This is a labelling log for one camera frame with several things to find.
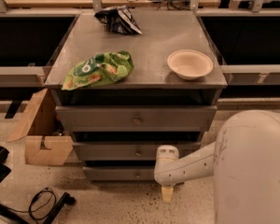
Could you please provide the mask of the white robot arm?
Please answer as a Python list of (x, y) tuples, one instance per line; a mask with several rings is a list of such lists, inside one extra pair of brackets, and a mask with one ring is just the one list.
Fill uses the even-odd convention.
[(158, 147), (154, 179), (166, 202), (176, 184), (210, 175), (214, 224), (280, 224), (280, 113), (239, 112), (214, 143), (184, 158), (176, 147)]

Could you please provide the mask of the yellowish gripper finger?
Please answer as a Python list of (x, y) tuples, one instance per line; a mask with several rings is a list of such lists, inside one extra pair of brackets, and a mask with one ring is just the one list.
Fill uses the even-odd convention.
[(162, 186), (161, 195), (165, 203), (169, 203), (172, 200), (174, 188), (172, 186)]

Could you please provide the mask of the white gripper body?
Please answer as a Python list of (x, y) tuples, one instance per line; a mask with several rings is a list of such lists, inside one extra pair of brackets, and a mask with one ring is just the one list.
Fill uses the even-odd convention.
[(157, 148), (154, 179), (161, 186), (174, 186), (182, 183), (182, 173), (178, 170), (179, 151), (174, 146)]

